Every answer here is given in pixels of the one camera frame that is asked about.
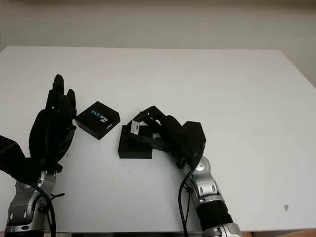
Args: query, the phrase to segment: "black cylinder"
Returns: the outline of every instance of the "black cylinder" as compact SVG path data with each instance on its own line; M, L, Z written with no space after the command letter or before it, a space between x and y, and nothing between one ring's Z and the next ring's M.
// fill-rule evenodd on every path
M221 200L209 201L199 205L197 215L203 231L214 226L233 222L225 203Z
M43 237L44 231L6 232L4 237Z

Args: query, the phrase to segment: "black block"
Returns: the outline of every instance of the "black block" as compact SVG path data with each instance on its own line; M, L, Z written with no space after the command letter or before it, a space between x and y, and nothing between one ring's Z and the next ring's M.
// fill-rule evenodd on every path
M149 145L128 139L126 134L126 125L123 125L118 146L118 155L121 159L152 158L153 149ZM139 126L139 135L152 138L153 132L149 126Z
M120 122L119 114L106 105L95 102L76 117L78 126L100 140Z

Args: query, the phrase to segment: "robotic hand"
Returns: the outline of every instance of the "robotic hand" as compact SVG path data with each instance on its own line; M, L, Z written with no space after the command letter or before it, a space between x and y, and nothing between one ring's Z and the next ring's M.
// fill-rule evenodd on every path
M42 237L47 216L51 236L56 223L51 194L56 173L62 171L58 161L67 152L76 127L76 99L73 90L64 95L64 80L55 77L45 109L37 115L30 138L30 158L25 158L19 145L0 136L0 169L17 180L16 195L9 207L5 237Z
M139 135L140 122L151 127L161 138ZM138 114L127 125L128 139L148 144L152 148L171 153L176 164L183 168L185 178L179 189L179 208L184 233L187 236L181 193L190 190L193 204L200 219L204 237L241 237L241 232L228 213L223 196L210 172L210 163L203 156L206 138L198 122L186 122L183 126L172 116L164 115L155 106Z

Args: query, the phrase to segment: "wire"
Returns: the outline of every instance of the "wire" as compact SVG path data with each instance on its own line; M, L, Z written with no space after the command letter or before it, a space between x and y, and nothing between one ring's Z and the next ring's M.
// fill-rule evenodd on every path
M185 220L184 214L183 214L181 195L182 195L183 188L185 188L185 189L188 188L188 185L186 184L186 181L191 176L193 171L194 171L194 168L192 170L190 170L190 172L185 176L185 178L183 179L183 181L182 181L182 183L180 185L179 193L178 193L179 210L180 210L180 216L181 216L183 232L184 232L184 236L185 237L188 237L188 230L187 230L187 223L186 223L186 220Z
M190 207L190 198L191 198L191 195L190 195L190 191L188 190L188 193L189 193L189 200L188 200L188 207L187 207L187 214L186 214L186 220L185 220L185 223L187 224L187 220L188 220L188 215L189 215L189 207Z
M47 203L47 208L50 212L51 215L51 222L50 222L50 218L47 212L47 219L49 220L49 229L50 229L50 234L51 237L56 237L56 219L55 219L55 211L54 211L54 207L53 204L51 202L51 199L49 198L49 196L44 192L43 189L41 189L39 186L37 186L37 184L35 183L28 183L28 185L30 185L33 189L35 189L36 191L39 192L39 194L41 194L43 196L43 198L45 199L46 203Z

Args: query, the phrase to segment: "table surface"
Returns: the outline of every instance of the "table surface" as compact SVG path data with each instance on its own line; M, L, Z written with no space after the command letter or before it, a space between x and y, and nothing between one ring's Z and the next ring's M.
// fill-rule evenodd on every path
M201 122L204 155L242 230L316 228L316 89L278 50L7 47L0 72L0 132L26 156L57 73L78 113L95 101L120 113L100 141L76 130L53 191L66 193L54 201L58 231L182 230L173 158L117 152L121 126L151 105ZM0 172L0 230L14 183ZM193 209L188 229L200 230Z

